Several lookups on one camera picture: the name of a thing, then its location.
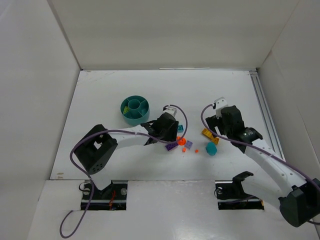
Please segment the orange square lego brick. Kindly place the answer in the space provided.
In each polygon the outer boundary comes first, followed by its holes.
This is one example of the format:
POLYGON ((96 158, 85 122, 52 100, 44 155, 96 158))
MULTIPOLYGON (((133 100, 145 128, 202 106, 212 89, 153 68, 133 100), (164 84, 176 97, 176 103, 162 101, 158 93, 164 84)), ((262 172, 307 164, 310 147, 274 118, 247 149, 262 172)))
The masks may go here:
POLYGON ((211 140, 215 145, 219 144, 220 139, 218 137, 213 137, 211 140))

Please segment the light purple square lego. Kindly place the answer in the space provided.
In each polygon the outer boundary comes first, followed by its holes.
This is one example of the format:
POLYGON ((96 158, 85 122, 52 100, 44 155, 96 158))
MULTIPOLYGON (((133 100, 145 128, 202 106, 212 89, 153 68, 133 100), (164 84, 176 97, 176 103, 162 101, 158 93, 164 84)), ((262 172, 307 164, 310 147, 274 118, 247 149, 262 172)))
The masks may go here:
POLYGON ((185 143, 185 145, 184 145, 184 147, 187 148, 187 149, 191 149, 192 146, 193 146, 193 142, 191 142, 191 141, 189 141, 189 140, 187 140, 186 143, 185 143))

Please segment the yellow-green lego in container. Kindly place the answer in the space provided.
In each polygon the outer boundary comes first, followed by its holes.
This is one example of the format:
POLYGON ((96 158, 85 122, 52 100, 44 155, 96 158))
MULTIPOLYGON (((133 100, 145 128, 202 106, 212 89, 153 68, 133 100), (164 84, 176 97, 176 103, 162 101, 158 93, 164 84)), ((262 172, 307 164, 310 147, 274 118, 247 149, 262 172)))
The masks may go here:
POLYGON ((125 115, 126 113, 128 113, 130 111, 130 108, 125 106, 124 109, 123 109, 123 112, 122 114, 125 115))

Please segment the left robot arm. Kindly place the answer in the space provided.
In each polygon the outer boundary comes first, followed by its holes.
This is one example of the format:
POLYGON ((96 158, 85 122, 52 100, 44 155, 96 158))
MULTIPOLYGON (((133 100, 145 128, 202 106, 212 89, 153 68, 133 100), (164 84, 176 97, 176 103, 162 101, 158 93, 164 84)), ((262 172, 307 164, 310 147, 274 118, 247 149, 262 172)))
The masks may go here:
POLYGON ((112 188, 113 182, 107 177, 105 168, 113 153, 133 146, 174 142, 179 124, 175 116, 176 109, 170 107, 156 120, 134 127, 107 130, 102 124, 98 124, 77 143, 73 153, 95 188, 107 192, 112 188))

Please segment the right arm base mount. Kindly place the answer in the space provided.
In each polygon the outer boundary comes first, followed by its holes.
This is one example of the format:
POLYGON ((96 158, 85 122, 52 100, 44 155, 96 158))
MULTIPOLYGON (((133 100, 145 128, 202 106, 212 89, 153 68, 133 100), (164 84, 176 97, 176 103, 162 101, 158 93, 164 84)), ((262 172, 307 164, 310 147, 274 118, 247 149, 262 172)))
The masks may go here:
POLYGON ((217 198, 219 210, 264 210, 264 204, 256 196, 244 192, 242 182, 253 176, 244 171, 234 176, 232 180, 216 180, 214 195, 217 198))

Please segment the yellow long lego brick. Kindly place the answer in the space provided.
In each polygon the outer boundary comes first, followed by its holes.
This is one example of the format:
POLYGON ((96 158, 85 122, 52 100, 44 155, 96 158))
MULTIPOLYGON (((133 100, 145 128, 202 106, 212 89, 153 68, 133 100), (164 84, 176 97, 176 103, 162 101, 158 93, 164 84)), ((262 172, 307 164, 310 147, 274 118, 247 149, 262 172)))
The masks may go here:
POLYGON ((203 136, 205 136, 206 138, 208 138, 210 141, 213 141, 214 140, 214 136, 212 135, 212 133, 207 129, 207 128, 204 128, 201 132, 201 134, 203 136))

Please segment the teal rounded lego piece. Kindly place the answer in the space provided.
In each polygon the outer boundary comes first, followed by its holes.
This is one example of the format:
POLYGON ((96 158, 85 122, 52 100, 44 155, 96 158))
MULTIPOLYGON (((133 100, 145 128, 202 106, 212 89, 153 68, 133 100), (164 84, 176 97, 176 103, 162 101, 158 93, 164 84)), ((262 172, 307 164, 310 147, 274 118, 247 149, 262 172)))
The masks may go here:
POLYGON ((210 156, 216 155, 217 151, 218 151, 216 145, 213 142, 208 142, 205 147, 205 150, 206 150, 207 154, 210 156))

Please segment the orange round lego piece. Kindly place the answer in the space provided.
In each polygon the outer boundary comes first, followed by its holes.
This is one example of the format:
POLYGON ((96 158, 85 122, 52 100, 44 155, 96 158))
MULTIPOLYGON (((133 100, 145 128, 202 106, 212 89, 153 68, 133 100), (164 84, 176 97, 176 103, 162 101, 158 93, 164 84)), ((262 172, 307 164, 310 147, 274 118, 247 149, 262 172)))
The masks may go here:
POLYGON ((184 146, 187 142, 187 140, 184 137, 180 137, 180 136, 177 136, 176 140, 177 140, 177 144, 180 146, 184 146))

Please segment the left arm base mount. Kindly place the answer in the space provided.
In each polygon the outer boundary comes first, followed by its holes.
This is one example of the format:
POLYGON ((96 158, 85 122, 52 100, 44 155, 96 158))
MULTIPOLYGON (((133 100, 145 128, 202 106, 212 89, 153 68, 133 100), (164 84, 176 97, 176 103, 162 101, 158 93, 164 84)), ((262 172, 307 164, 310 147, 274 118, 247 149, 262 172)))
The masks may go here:
MULTIPOLYGON (((92 186, 88 181, 79 184, 82 193, 80 209, 85 210, 91 196, 92 186)), ((88 211, 125 211, 127 209, 128 181, 114 181, 106 193, 94 188, 88 211)))

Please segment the teal round divided container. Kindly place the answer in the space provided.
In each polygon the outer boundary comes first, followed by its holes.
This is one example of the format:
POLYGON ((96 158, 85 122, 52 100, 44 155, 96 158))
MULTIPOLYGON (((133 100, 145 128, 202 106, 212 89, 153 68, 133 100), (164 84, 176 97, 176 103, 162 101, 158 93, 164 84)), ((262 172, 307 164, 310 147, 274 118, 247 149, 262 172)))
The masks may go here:
POLYGON ((137 126, 148 121, 150 107, 148 101, 144 97, 132 95, 122 101, 120 112, 128 125, 137 126), (124 107, 129 107, 129 112, 126 114, 123 114, 124 107))

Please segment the teal square lego brick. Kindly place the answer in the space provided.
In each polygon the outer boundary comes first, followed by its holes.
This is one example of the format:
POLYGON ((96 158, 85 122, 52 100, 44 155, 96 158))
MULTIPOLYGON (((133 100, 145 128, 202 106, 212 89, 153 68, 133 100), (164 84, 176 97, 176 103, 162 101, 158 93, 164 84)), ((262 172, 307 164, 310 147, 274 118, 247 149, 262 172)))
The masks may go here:
POLYGON ((184 126, 182 124, 178 125, 177 132, 178 133, 183 133, 184 132, 184 126))

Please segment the aluminium rail right side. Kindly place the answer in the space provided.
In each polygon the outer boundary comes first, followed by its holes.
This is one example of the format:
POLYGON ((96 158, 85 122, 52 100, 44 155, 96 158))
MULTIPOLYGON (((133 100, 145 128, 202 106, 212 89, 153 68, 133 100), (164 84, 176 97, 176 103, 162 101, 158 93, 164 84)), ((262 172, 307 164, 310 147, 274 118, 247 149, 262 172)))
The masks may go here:
POLYGON ((268 139, 268 142, 272 146, 272 149, 284 160, 284 152, 282 150, 282 146, 276 131, 275 124, 272 119, 272 115, 261 85, 258 72, 251 70, 249 71, 249 76, 251 77, 253 88, 255 90, 257 101, 266 128, 267 136, 265 138, 268 139))

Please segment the dark purple long lego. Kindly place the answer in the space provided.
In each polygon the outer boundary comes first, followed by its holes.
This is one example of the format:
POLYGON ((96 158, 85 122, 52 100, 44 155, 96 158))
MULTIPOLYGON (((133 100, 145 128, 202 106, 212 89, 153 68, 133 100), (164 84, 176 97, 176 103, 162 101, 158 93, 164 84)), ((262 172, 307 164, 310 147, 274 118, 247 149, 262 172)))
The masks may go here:
POLYGON ((169 151, 172 151, 174 150, 176 147, 178 147, 179 144, 177 142, 173 142, 173 143, 168 143, 165 145, 165 148, 166 150, 169 152, 169 151))

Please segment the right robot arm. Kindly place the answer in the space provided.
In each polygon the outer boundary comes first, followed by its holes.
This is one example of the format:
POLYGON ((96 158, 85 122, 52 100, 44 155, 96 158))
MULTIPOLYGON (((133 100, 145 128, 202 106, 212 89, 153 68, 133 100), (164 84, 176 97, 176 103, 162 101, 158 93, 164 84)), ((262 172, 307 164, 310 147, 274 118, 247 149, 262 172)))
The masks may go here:
POLYGON ((293 227, 305 223, 318 226, 314 218, 320 214, 319 179, 310 178, 280 158, 257 130, 245 126, 236 106, 228 106, 224 99, 219 99, 208 107, 215 110, 215 115, 200 118, 205 128, 256 162, 276 184, 274 187, 260 183, 258 174, 243 171, 228 183, 216 185, 217 198, 231 205, 258 198, 277 208, 293 227))

